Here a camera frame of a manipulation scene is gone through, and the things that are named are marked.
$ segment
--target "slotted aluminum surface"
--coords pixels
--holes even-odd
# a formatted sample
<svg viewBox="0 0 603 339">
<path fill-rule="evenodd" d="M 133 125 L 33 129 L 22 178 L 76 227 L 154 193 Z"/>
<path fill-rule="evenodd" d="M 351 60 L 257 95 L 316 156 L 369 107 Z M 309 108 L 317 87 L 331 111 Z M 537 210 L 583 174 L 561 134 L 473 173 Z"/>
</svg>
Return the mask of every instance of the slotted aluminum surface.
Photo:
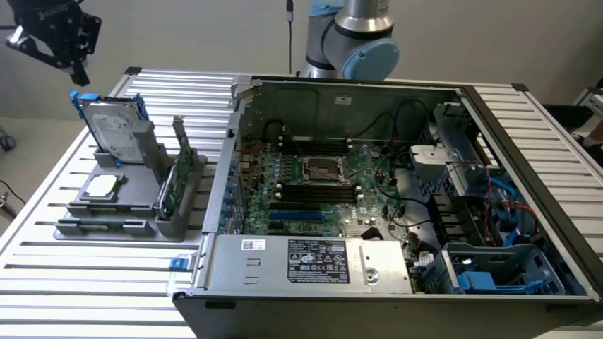
<svg viewBox="0 0 603 339">
<path fill-rule="evenodd" d="M 146 69 L 121 79 L 112 95 L 140 93 L 145 98 L 158 142 L 169 153 L 177 152 L 172 117 L 181 115 L 190 144 L 212 162 L 200 185 L 186 239 L 181 243 L 53 239 L 53 222 L 62 217 L 64 204 L 76 197 L 94 166 L 94 142 L 82 131 L 0 238 L 0 338 L 193 338 L 165 296 L 168 262 L 170 257 L 197 249 L 215 162 L 232 113 L 231 84 L 229 75 Z M 576 207 L 603 203 L 588 194 L 596 184 L 589 171 L 579 160 L 572 160 L 556 132 L 547 129 L 541 112 L 511 86 L 475 86 L 603 255 L 599 211 Z M 553 157 L 556 153 L 563 160 Z M 569 182 L 585 184 L 575 188 Z M 189 278 L 189 273 L 176 276 L 180 281 Z M 601 327 L 591 326 L 579 332 L 564 328 L 543 338 L 597 338 L 592 331 Z"/>
</svg>

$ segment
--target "blue latch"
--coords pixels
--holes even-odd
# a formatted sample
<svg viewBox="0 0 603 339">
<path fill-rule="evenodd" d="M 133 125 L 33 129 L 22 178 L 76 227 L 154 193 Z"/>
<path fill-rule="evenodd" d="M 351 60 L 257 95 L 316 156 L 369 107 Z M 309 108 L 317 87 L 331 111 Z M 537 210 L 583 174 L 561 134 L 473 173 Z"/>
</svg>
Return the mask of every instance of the blue latch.
<svg viewBox="0 0 603 339">
<path fill-rule="evenodd" d="M 185 258 L 172 258 L 169 261 L 170 272 L 188 272 L 188 262 Z"/>
<path fill-rule="evenodd" d="M 78 99 L 81 101 L 98 101 L 101 99 L 101 95 L 97 93 L 84 93 L 80 95 Z"/>
<path fill-rule="evenodd" d="M 457 277 L 460 289 L 476 294 L 532 295 L 544 285 L 541 280 L 535 280 L 525 285 L 496 286 L 489 272 L 464 272 Z"/>
</svg>

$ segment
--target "warning label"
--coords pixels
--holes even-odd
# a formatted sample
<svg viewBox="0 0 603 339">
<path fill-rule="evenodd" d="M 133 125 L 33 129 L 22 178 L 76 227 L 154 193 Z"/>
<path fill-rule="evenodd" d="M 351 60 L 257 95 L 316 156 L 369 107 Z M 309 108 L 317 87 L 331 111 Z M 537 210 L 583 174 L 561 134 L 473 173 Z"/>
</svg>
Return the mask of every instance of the warning label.
<svg viewBox="0 0 603 339">
<path fill-rule="evenodd" d="M 287 255 L 287 278 L 292 283 L 349 283 L 344 241 L 289 240 Z"/>
</svg>

